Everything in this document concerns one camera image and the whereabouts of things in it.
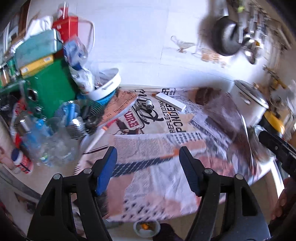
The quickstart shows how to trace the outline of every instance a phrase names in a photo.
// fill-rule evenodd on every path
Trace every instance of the small bottle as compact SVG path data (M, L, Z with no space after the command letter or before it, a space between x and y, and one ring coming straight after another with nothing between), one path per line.
M146 110L148 113L152 112L152 101L150 99L146 100Z
M33 163L31 160L26 157L23 152L15 148L11 153L11 159L13 160L14 164L21 169L26 174L31 174L34 168Z
M15 166L13 160L11 160L8 155L9 154L7 154L5 150L0 146L0 163L7 166L9 170L11 170L14 174L20 173L21 170Z

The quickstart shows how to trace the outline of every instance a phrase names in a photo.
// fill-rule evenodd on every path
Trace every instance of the pot lid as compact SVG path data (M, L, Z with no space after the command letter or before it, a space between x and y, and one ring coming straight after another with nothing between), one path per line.
M263 94L257 90L254 86L242 80L235 80L234 84L243 91L246 95L256 101L258 104L262 105L264 108L268 109L269 105L263 96Z

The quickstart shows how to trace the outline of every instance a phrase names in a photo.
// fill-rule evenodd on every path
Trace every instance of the person's hand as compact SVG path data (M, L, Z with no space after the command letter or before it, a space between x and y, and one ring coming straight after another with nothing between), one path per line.
M290 177L286 178L284 180L284 186L285 186L285 189L282 191L281 195L279 196L279 199L278 201L276 202L276 205L271 213L271 220L274 220L276 217L280 217L283 213L283 206L286 204L287 202L287 185L288 183L291 181L292 179Z

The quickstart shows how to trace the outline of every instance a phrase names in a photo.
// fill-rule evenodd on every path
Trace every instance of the white tiled wall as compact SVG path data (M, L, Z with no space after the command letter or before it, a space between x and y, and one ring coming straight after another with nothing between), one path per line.
M95 47L89 62L100 69L118 67L122 84L167 87L219 86L229 90L232 81L266 83L261 58L257 65L242 53L226 57L225 68L203 62L200 49L179 53L172 35L200 43L207 31L211 0L68 0L69 11L95 24ZM28 21L52 15L61 0L31 0ZM90 24L80 23L78 35L89 44ZM204 41L200 47L207 47Z

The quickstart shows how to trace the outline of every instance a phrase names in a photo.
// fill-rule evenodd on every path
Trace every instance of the small dish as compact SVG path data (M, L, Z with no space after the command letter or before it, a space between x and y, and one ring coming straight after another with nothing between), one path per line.
M147 223L151 229L143 229L141 224ZM151 238L157 235L160 231L160 223L158 221L151 222L135 222L133 224L133 229L135 233L142 238Z

